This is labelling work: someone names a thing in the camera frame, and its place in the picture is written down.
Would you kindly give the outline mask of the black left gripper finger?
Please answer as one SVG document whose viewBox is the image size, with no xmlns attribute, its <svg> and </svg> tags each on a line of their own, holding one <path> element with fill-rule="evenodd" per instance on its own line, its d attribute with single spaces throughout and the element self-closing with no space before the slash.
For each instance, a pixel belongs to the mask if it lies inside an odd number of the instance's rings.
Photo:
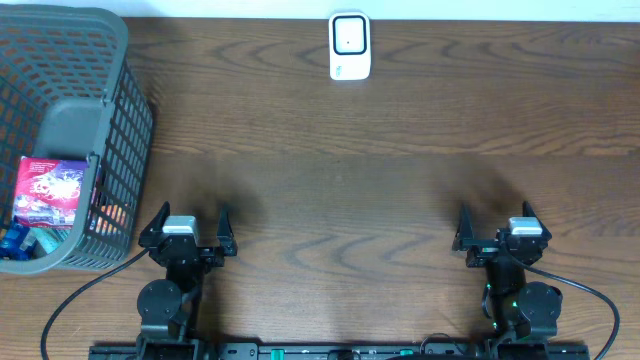
<svg viewBox="0 0 640 360">
<path fill-rule="evenodd" d="M 229 211 L 226 206 L 221 208 L 219 214 L 216 238 L 219 242 L 219 247 L 222 249 L 225 256 L 234 257 L 237 255 L 238 245 L 230 223 Z"/>
<path fill-rule="evenodd" d="M 170 215 L 170 203 L 165 201 L 154 218 L 142 230 L 138 245 L 145 249 L 157 248 L 163 240 L 163 226 Z"/>
</svg>

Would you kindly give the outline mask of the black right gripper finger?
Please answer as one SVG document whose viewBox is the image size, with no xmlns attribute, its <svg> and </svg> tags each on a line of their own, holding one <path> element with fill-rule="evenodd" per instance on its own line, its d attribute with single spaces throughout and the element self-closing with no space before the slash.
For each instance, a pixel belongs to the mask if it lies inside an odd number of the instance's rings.
<svg viewBox="0 0 640 360">
<path fill-rule="evenodd" d="M 539 236 L 545 241 L 552 239 L 551 232 L 538 218 L 532 205 L 528 201 L 524 201 L 522 204 L 522 214 L 526 218 L 524 229 L 521 231 L 523 235 Z"/>
<path fill-rule="evenodd" d="M 459 222 L 452 243 L 453 251 L 467 251 L 474 241 L 474 232 L 468 207 L 462 204 L 459 212 Z"/>
</svg>

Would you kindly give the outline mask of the small orange box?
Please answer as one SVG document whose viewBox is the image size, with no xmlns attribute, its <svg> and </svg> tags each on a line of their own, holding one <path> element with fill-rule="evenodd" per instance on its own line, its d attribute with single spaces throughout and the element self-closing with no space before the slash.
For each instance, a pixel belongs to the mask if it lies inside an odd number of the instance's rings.
<svg viewBox="0 0 640 360">
<path fill-rule="evenodd" d="M 103 205 L 91 219 L 90 229 L 100 235 L 111 236 L 121 232 L 127 222 L 127 213 L 118 205 Z"/>
</svg>

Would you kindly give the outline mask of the teal snack packet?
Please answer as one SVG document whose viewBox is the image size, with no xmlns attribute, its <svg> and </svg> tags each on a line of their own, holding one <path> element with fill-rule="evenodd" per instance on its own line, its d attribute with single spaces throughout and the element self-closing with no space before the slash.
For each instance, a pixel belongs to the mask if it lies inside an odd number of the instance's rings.
<svg viewBox="0 0 640 360">
<path fill-rule="evenodd" d="M 68 237 L 69 229 L 32 228 L 30 234 L 36 239 L 33 255 L 41 258 L 55 251 Z"/>
</svg>

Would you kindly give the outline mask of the red purple snack packet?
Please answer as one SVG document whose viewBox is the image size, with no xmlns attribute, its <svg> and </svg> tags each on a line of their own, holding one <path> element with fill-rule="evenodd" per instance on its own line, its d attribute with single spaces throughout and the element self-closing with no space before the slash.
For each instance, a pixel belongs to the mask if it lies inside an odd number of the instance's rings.
<svg viewBox="0 0 640 360">
<path fill-rule="evenodd" d="M 22 157 L 13 220 L 30 228 L 71 229 L 87 169 L 85 161 Z"/>
</svg>

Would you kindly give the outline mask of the blue cookie packet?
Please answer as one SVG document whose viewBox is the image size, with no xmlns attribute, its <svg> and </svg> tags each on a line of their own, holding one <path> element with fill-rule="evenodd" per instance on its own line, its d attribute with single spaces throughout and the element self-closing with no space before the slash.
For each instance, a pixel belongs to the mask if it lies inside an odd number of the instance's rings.
<svg viewBox="0 0 640 360">
<path fill-rule="evenodd" d="M 1 259 L 27 261 L 33 257 L 36 238 L 28 226 L 12 221 L 1 239 Z"/>
</svg>

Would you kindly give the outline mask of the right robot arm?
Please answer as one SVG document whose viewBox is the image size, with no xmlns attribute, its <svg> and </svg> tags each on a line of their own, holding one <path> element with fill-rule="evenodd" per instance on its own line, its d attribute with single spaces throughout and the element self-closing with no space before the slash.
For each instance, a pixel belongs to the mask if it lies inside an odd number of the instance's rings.
<svg viewBox="0 0 640 360">
<path fill-rule="evenodd" d="M 489 359 L 548 359 L 548 340 L 558 331 L 561 291 L 543 282 L 526 280 L 525 270 L 543 255 L 552 238 L 531 205 L 511 217 L 492 238 L 474 234 L 470 211 L 463 205 L 452 249 L 466 254 L 466 266 L 483 268 L 487 282 L 482 309 L 494 323 L 495 334 L 484 340 L 478 354 Z"/>
</svg>

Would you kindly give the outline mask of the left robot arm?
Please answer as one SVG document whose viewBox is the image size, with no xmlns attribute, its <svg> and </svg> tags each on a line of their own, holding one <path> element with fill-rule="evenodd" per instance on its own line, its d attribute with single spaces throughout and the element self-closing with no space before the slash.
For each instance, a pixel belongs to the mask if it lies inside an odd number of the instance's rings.
<svg viewBox="0 0 640 360">
<path fill-rule="evenodd" d="M 169 203 L 142 230 L 138 244 L 166 275 L 148 283 L 137 298 L 141 317 L 137 359 L 218 357 L 216 347 L 196 335 L 196 323 L 205 276 L 238 252 L 227 208 L 220 211 L 216 239 L 216 246 L 200 246 L 196 219 L 171 215 Z"/>
</svg>

